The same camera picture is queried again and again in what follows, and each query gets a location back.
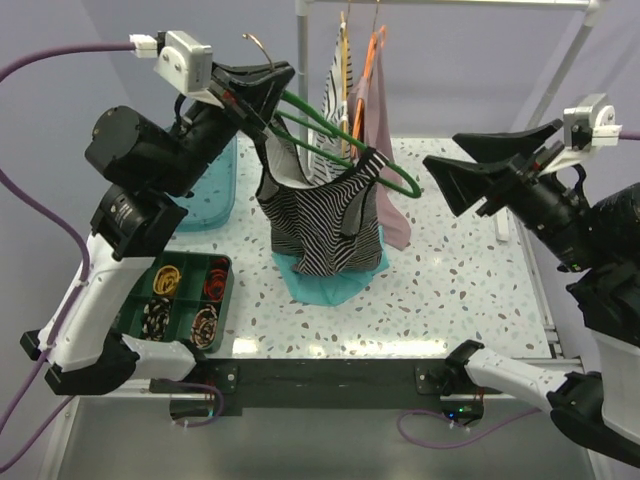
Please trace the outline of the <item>green hanger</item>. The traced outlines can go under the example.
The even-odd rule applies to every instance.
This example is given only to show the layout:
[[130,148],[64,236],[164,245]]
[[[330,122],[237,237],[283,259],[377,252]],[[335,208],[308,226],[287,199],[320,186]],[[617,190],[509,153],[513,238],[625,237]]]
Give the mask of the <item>green hanger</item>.
[[[375,148],[366,145],[352,135],[351,121],[351,132],[345,134],[340,128],[327,122],[323,117],[322,111],[317,112],[312,109],[301,98],[287,93],[283,96],[283,100],[290,105],[298,107],[317,122],[315,126],[311,124],[307,126],[309,129],[314,130],[315,133],[319,132],[329,137],[339,137],[345,140],[350,146],[351,162],[346,162],[340,157],[324,153],[316,148],[314,143],[308,145],[301,139],[291,136],[286,130],[286,125],[282,122],[282,119],[289,115],[278,111],[268,129],[269,138],[264,144],[256,147],[256,152],[263,164],[264,171],[270,175],[276,184],[302,191],[325,186],[336,181],[341,175],[353,172],[356,162],[371,154],[373,159],[383,163],[383,170],[376,177],[378,183],[409,198],[421,196],[418,183],[407,172],[397,167],[394,163],[389,163],[388,159]],[[345,170],[328,183],[312,185],[307,178],[307,162],[312,153],[322,155],[332,162],[344,166]]]

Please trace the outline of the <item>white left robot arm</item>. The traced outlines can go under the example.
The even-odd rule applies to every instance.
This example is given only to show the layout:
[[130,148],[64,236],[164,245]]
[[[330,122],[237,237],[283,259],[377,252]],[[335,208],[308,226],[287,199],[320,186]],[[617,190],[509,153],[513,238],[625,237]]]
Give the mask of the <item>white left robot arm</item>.
[[214,65],[208,92],[164,129],[120,105],[97,120],[87,161],[109,182],[81,241],[82,264],[50,323],[24,333],[28,356],[45,355],[45,380],[58,395],[110,393],[133,379],[173,381],[185,392],[207,380],[204,356],[187,340],[141,340],[113,323],[138,279],[163,253],[186,210],[177,199],[193,186],[238,132],[257,141],[294,77],[274,65]]

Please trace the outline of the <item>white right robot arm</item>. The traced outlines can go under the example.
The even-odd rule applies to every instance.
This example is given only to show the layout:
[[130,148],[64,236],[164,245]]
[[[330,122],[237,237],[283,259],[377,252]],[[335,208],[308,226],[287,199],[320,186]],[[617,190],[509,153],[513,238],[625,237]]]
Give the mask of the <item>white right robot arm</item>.
[[565,153],[554,120],[518,133],[459,133],[467,161],[423,163],[455,215],[510,210],[578,280],[568,286],[599,351],[600,369],[560,373],[468,340],[444,362],[444,394],[488,387],[548,414],[574,443],[630,466],[639,463],[639,188],[590,204],[581,184],[552,169]]

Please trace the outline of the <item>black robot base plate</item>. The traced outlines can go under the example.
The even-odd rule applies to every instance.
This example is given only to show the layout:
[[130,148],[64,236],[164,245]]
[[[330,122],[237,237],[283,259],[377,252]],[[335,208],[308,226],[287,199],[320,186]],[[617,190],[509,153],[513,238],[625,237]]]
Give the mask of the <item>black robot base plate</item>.
[[474,396],[469,380],[454,380],[442,359],[209,359],[189,374],[184,387],[160,380],[153,393],[181,395],[190,401],[171,405],[178,414],[202,415],[208,393],[223,396],[223,413],[239,416],[245,409],[391,409],[440,405],[444,396]]

